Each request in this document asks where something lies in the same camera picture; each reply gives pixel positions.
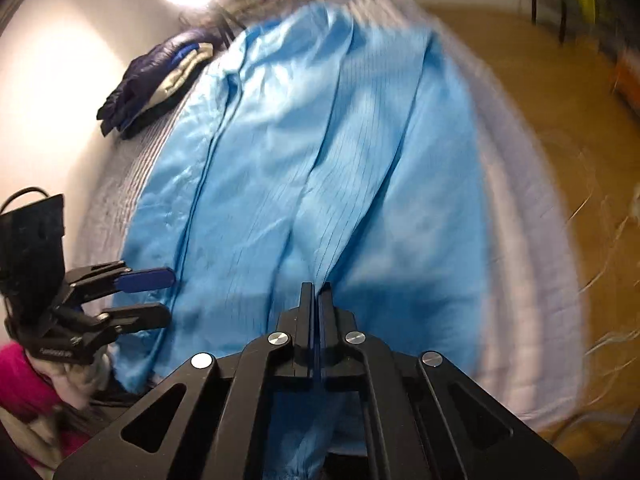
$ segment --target bed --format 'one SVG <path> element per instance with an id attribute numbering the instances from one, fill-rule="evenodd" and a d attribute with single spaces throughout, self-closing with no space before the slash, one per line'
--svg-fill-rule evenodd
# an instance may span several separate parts
<path id="1" fill-rule="evenodd" d="M 286 14 L 309 1 L 286 0 L 265 12 Z M 363 23 L 426 23 L 458 66 L 474 101 L 492 221 L 491 292 L 474 378 L 535 430 L 565 418 L 584 381 L 583 307 L 561 200 L 532 132 L 491 71 L 412 0 L 321 1 L 343 6 Z M 134 138 L 115 140 L 84 219 L 74 266 L 120 258 L 138 199 L 181 107 Z M 106 301 L 87 310 L 99 312 Z"/>

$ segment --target gray cloth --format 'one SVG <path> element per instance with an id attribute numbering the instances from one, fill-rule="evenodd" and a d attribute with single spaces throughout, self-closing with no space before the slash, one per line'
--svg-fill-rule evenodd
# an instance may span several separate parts
<path id="1" fill-rule="evenodd" d="M 582 306 L 564 212 L 532 132 L 484 63 L 412 0 L 324 1 L 345 6 L 361 22 L 427 23 L 465 77 L 478 117 L 494 241 L 492 293 L 475 378 L 534 429 L 565 418 L 584 380 Z M 290 11 L 287 1 L 282 12 Z M 119 258 L 146 178 L 179 113 L 180 107 L 134 139 L 116 141 L 84 221 L 75 265 Z M 98 312 L 107 302 L 88 310 Z"/>

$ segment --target orange object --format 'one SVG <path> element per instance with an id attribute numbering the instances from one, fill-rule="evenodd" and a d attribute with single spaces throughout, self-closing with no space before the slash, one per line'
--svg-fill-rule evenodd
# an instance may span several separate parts
<path id="1" fill-rule="evenodd" d="M 640 111 L 640 54 L 625 50 L 618 57 L 613 75 L 613 89 L 635 110 Z"/>

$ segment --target black cable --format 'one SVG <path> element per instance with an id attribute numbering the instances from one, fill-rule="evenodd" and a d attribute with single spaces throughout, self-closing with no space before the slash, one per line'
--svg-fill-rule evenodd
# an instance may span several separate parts
<path id="1" fill-rule="evenodd" d="M 213 1 L 211 3 L 211 5 L 213 5 L 214 7 L 216 7 L 216 10 L 227 20 L 231 20 L 232 22 L 234 22 L 238 27 L 240 27 L 242 30 L 246 30 L 246 26 L 244 25 L 244 23 L 239 22 L 236 17 L 229 12 L 228 10 L 225 9 L 225 7 L 221 6 L 219 3 L 217 3 L 216 1 Z"/>
<path id="2" fill-rule="evenodd" d="M 231 41 L 235 41 L 236 35 L 231 30 L 231 27 L 229 27 L 229 24 L 227 23 L 227 21 L 226 21 L 224 16 L 220 16 L 220 24 L 218 25 L 218 28 L 220 28 L 220 27 L 222 27 L 223 31 L 226 33 L 226 36 Z"/>
<path id="3" fill-rule="evenodd" d="M 220 33 L 220 37 L 222 38 L 225 47 L 228 49 L 231 46 L 231 42 L 229 41 L 228 36 L 225 34 L 225 30 L 221 25 L 218 25 L 218 32 Z"/>
<path id="4" fill-rule="evenodd" d="M 44 189 L 42 189 L 41 187 L 36 187 L 36 186 L 25 187 L 24 189 L 21 189 L 20 191 L 16 191 L 14 194 L 12 194 L 9 198 L 7 198 L 2 203 L 2 206 L 0 206 L 0 215 L 4 212 L 4 210 L 7 208 L 7 206 L 11 202 L 13 202 L 16 198 L 20 198 L 22 195 L 26 195 L 27 193 L 40 193 L 40 194 L 44 195 L 46 198 L 49 198 L 49 193 L 44 191 Z"/>

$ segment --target silver bolt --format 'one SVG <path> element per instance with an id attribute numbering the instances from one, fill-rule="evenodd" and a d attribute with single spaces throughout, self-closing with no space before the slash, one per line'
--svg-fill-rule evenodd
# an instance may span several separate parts
<path id="1" fill-rule="evenodd" d="M 422 362 L 427 366 L 435 368 L 442 364 L 442 356 L 437 352 L 425 352 L 422 354 Z"/>
<path id="2" fill-rule="evenodd" d="M 196 354 L 191 358 L 191 366 L 194 368 L 208 368 L 213 362 L 213 357 L 207 353 Z"/>
<path id="3" fill-rule="evenodd" d="M 360 343 L 364 343 L 366 336 L 362 332 L 349 332 L 344 339 L 347 343 L 359 345 Z"/>
<path id="4" fill-rule="evenodd" d="M 272 334 L 269 334 L 269 337 L 267 339 L 272 345 L 279 346 L 284 345 L 284 343 L 289 340 L 289 336 L 284 332 L 274 332 Z"/>

